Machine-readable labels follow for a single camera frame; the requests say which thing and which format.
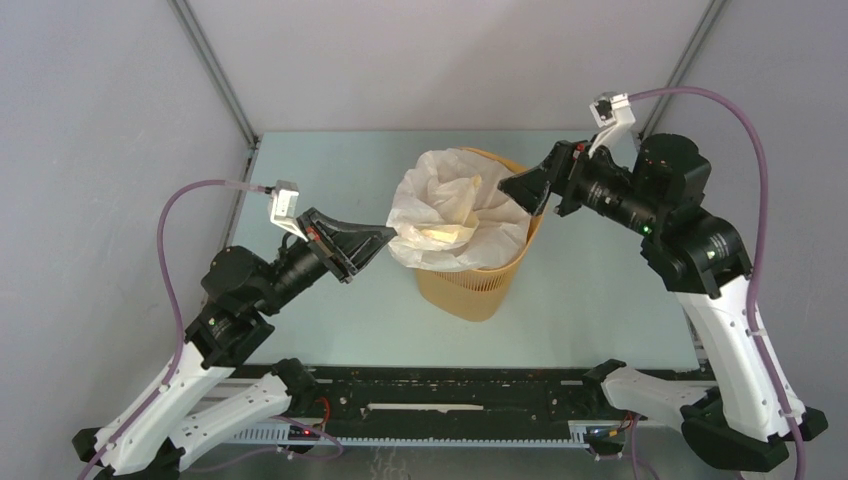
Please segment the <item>orange plastic trash bin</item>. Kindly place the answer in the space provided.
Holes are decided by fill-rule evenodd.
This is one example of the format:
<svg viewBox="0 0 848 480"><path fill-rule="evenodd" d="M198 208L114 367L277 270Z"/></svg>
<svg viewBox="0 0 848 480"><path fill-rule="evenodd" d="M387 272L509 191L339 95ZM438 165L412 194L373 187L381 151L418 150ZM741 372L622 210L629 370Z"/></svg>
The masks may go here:
<svg viewBox="0 0 848 480"><path fill-rule="evenodd" d="M468 149L499 160L505 163L513 174L524 170L517 163L489 152L474 148L460 149ZM531 216L524 250L516 259L503 267L461 272L437 272L410 268L414 272L419 293L432 305L463 320L481 322L491 318L504 301L540 223L540 217Z"/></svg>

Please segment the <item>translucent cream trash bag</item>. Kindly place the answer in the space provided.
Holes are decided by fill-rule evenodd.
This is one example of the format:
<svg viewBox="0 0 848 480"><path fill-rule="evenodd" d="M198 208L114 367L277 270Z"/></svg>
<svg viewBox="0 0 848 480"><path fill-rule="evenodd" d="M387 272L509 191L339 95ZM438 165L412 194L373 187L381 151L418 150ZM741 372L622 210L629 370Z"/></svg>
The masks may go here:
<svg viewBox="0 0 848 480"><path fill-rule="evenodd" d="M497 269L527 244L531 215L498 189L513 175L505 163L468 149L430 150L406 171L386 225L399 264L461 272Z"/></svg>

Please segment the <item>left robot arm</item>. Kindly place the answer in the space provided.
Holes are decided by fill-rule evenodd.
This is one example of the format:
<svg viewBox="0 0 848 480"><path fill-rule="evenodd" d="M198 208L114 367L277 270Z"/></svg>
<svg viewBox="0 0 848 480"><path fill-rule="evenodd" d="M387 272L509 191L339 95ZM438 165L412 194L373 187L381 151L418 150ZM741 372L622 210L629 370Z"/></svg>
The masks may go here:
<svg viewBox="0 0 848 480"><path fill-rule="evenodd" d="M72 444L100 479L176 479L209 450L255 422L316 403L314 377L283 359L241 392L203 411L196 404L272 334L268 318L327 273L348 283L395 237L387 226L300 215L267 262L232 246L213 259L201 285L209 301L174 356L131 406L108 425L80 430Z"/></svg>

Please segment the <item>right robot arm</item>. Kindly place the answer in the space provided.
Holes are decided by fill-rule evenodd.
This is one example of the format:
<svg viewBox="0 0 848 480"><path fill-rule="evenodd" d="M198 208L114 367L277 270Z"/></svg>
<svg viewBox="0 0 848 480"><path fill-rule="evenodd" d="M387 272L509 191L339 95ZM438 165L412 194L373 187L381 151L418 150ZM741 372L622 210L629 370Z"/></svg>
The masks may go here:
<svg viewBox="0 0 848 480"><path fill-rule="evenodd" d="M716 380L713 388L685 387L612 359L586 374L585 411L640 414L681 433L713 468L769 472L787 459L794 431L809 441L827 420L767 373L757 348L763 323L747 319L752 262L738 231L702 205L710 173L693 141L655 134L632 168L589 141L560 141L539 165L498 187L531 214L557 195L559 215L588 208L638 233L642 257L680 302Z"/></svg>

